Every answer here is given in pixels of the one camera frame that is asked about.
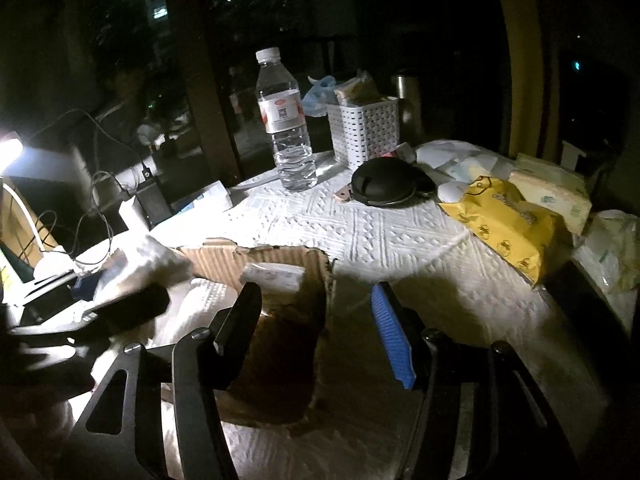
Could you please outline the steel thermos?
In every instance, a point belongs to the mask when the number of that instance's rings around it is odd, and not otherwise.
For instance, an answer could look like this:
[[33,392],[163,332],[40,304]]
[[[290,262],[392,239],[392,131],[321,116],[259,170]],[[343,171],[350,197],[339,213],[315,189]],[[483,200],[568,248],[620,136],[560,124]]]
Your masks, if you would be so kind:
[[400,137],[411,145],[422,142],[421,100],[418,84],[412,77],[397,75],[392,84],[398,99]]

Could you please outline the black round case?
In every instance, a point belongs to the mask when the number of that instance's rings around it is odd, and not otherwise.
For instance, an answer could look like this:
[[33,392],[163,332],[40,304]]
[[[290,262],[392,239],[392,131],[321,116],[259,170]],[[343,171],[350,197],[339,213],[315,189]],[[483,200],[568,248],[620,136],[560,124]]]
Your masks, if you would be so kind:
[[402,159],[367,160],[352,174],[352,198],[373,207],[391,207],[436,192],[437,184],[422,169]]

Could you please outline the brown cardboard box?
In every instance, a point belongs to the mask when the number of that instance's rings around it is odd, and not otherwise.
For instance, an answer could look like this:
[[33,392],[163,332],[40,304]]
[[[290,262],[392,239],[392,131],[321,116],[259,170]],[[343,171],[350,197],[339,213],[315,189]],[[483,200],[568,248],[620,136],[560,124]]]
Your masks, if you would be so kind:
[[228,390],[216,393],[216,401],[222,420],[242,426],[292,427],[314,418],[331,327],[329,256],[306,246],[245,248],[231,240],[206,240],[178,253],[190,261],[198,278],[237,292],[244,285],[240,275],[250,262],[288,263],[306,270],[305,281],[294,294],[262,291],[262,314],[242,372]]

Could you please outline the yellow wipes pack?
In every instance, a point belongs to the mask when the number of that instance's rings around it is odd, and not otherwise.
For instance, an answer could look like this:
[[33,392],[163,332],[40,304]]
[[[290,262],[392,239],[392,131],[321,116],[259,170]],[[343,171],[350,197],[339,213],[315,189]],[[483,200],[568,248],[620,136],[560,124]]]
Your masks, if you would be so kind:
[[509,181],[479,177],[457,203],[440,208],[538,285],[563,260],[572,241],[560,214],[529,203]]

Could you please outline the small tissue pack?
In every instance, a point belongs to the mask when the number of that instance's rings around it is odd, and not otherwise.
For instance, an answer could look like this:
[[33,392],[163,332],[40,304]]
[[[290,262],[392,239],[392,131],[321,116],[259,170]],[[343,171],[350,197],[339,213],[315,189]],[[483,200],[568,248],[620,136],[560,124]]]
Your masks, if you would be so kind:
[[244,266],[239,281],[255,283],[265,294],[294,294],[305,281],[306,270],[288,263],[250,262]]

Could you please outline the white perforated basket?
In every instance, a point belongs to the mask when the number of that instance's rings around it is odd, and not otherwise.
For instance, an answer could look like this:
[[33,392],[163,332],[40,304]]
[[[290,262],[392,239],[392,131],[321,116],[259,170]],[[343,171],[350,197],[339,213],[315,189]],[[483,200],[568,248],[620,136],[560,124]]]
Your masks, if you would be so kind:
[[326,110],[334,158],[349,169],[392,152],[399,144],[397,98],[363,106],[328,104]]

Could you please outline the white power adapter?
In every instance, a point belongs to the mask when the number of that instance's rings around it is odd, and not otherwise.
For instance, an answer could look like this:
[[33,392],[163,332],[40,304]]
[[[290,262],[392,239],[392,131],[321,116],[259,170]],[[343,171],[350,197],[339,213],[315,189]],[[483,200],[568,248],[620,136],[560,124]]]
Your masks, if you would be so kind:
[[137,196],[123,200],[118,207],[118,213],[128,231],[149,233],[150,225]]

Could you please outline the white blue flat box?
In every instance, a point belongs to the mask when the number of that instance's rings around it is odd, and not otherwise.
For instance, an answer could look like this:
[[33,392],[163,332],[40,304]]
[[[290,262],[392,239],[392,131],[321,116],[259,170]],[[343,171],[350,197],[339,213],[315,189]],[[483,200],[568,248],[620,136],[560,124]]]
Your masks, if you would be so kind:
[[223,212],[232,207],[233,203],[229,191],[220,181],[207,185],[198,192],[177,200],[171,205],[175,214],[181,214],[191,209]]

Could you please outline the pale green tissue pack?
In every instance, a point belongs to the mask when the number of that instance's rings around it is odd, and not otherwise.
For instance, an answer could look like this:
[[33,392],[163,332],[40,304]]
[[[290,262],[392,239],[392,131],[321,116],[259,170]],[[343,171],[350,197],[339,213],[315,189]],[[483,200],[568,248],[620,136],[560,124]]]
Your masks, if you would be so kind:
[[518,154],[509,181],[532,204],[560,214],[568,232],[582,234],[591,202],[583,177],[526,154]]

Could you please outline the clear water bottle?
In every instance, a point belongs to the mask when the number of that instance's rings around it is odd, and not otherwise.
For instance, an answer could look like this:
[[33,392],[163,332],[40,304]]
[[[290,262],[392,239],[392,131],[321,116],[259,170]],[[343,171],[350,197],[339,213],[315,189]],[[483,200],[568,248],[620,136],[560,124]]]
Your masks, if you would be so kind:
[[317,167],[298,83],[278,48],[257,51],[256,60],[256,99],[282,186],[290,192],[309,190],[317,184]]

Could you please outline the white paper towel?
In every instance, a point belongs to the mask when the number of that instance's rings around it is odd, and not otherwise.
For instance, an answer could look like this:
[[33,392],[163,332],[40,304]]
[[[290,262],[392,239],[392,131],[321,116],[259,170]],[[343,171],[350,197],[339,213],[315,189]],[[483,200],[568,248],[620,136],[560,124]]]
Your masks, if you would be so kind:
[[176,344],[192,330],[208,327],[216,313],[232,307],[239,296],[233,287],[207,278],[191,278],[168,292],[167,310],[154,320],[154,335],[148,341],[151,348]]

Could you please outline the bubble wrap sheet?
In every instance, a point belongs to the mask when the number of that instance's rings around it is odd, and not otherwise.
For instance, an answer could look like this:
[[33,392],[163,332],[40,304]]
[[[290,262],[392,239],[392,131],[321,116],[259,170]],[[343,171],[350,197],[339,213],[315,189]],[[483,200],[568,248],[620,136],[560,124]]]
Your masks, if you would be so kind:
[[149,235],[127,235],[99,268],[93,293],[97,304],[157,284],[170,289],[192,278],[192,264]]

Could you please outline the white desk lamp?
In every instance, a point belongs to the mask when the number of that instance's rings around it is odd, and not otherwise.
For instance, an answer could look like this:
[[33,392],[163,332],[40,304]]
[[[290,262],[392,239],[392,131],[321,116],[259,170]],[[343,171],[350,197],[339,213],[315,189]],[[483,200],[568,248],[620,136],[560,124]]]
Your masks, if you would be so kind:
[[1,130],[1,253],[23,282],[76,270],[54,236],[58,214],[35,214],[6,172],[21,158],[24,144],[15,131]]

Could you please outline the crumpled plastic bag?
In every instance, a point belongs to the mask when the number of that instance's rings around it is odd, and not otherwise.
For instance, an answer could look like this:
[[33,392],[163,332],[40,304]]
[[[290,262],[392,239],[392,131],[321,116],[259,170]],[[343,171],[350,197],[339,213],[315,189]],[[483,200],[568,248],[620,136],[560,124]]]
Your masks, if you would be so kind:
[[596,214],[574,252],[602,292],[630,292],[639,286],[639,218],[620,210]]

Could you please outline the white patterned tablecloth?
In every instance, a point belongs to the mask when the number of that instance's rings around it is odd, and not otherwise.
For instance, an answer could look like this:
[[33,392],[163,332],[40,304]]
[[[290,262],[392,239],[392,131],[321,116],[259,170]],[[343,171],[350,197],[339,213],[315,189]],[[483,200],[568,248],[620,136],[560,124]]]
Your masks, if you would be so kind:
[[416,396],[401,388],[376,333],[370,288],[389,282],[400,301],[455,340],[512,344],[547,396],[576,452],[574,479],[634,479],[639,417],[613,396],[631,371],[628,335],[614,315],[557,304],[430,200],[390,209],[341,204],[348,180],[329,157],[321,182],[286,192],[257,177],[224,212],[195,207],[153,230],[213,272],[213,242],[321,250],[332,269],[329,355],[303,433],[224,426],[243,479],[389,479],[409,434]]

